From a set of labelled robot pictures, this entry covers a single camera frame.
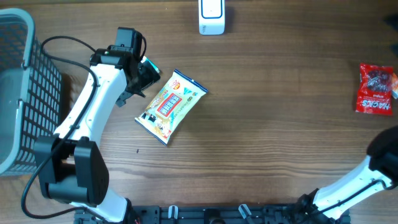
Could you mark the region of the cream snack bag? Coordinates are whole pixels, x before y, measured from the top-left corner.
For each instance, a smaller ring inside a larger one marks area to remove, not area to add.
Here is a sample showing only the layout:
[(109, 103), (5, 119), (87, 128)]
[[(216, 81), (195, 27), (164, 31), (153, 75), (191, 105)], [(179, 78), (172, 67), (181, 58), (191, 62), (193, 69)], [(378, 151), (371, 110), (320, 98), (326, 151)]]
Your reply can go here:
[(172, 133), (208, 90), (194, 79), (175, 69), (172, 76), (135, 118), (146, 131), (167, 145)]

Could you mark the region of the red snack packet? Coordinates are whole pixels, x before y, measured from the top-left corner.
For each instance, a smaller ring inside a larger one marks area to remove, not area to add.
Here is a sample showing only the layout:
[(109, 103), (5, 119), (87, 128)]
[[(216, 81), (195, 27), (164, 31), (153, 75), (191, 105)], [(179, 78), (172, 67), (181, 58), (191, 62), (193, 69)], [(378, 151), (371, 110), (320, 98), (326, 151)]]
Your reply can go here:
[(356, 112), (392, 115), (393, 67), (360, 64), (360, 85), (356, 100)]

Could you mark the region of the orange small box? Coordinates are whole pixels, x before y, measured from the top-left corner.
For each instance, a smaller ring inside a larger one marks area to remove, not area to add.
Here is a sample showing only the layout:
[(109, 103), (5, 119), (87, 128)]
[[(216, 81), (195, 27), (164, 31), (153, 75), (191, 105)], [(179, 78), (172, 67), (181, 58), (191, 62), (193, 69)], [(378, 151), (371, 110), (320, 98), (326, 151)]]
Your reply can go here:
[(392, 97), (398, 99), (398, 77), (395, 73), (392, 74)]

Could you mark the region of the teal tissue pack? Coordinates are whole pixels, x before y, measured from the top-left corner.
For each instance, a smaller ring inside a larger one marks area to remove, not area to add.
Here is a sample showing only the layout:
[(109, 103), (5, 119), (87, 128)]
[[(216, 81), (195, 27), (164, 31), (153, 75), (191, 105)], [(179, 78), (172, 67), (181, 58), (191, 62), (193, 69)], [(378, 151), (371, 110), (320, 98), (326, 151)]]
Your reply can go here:
[(141, 63), (150, 64), (150, 67), (153, 68), (158, 74), (160, 74), (160, 69), (151, 60), (149, 60), (146, 56), (143, 56)]

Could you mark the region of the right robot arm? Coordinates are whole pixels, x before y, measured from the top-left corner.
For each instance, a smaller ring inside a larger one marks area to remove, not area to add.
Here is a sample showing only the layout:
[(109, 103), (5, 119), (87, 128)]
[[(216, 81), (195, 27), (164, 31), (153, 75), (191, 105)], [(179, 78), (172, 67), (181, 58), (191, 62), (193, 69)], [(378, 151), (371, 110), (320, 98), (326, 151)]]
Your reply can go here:
[(294, 223), (338, 223), (352, 206), (383, 190), (397, 187), (397, 126), (378, 134), (366, 157), (352, 171), (329, 186), (300, 197)]

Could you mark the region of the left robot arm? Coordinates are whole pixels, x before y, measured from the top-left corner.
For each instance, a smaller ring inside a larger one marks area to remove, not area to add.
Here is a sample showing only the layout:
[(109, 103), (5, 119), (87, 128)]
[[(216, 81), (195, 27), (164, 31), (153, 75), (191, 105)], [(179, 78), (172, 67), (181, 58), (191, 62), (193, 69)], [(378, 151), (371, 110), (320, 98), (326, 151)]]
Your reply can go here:
[[(99, 223), (139, 223), (131, 201), (109, 188), (109, 171), (99, 150), (105, 124), (114, 105), (123, 106), (132, 95), (159, 80), (160, 75), (144, 62), (145, 37), (133, 28), (120, 27), (116, 41), (97, 49), (82, 68), (89, 76), (72, 110), (52, 136), (34, 144), (36, 171), (21, 198), (23, 212), (31, 218), (48, 219), (82, 211)], [(51, 215), (34, 215), (27, 209), (27, 194), (34, 179), (43, 197), (70, 204)]]

